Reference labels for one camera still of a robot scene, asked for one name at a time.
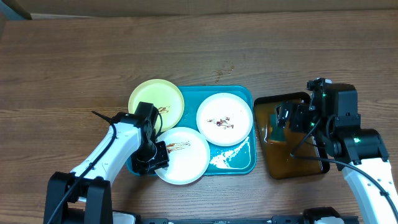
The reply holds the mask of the yellow-green plate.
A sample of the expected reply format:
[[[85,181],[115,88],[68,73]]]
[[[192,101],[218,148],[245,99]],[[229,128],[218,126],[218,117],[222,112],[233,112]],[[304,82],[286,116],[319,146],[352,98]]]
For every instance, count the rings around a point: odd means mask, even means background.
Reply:
[[[135,113],[139,102],[152,103],[162,117],[161,132],[173,128],[181,119],[185,107],[182,92],[173,83],[152,79],[138,85],[129,97],[128,112]]]

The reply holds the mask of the teal and yellow sponge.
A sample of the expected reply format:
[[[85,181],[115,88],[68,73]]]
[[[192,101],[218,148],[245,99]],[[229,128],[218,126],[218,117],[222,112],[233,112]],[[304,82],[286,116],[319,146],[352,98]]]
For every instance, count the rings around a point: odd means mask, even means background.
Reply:
[[[277,126],[277,116],[271,114],[269,118],[269,141],[285,142],[284,129]]]

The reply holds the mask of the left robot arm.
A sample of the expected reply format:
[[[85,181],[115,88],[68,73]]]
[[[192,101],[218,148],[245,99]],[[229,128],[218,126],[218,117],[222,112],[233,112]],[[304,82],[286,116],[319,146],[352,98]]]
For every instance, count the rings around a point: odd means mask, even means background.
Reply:
[[[139,175],[168,166],[165,143],[156,140],[158,115],[152,103],[140,102],[133,114],[102,116],[109,129],[94,151],[69,173],[49,179],[44,223],[140,223],[138,215],[113,209],[111,186],[127,161]]]

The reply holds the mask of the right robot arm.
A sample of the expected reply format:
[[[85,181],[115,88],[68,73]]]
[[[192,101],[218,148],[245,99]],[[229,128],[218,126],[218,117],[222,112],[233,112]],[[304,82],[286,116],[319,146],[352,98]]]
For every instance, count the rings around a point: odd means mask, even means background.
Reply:
[[[397,190],[389,153],[375,129],[361,127],[358,92],[351,84],[325,78],[307,82],[309,103],[282,102],[276,124],[313,137],[343,173],[365,223],[397,223]]]

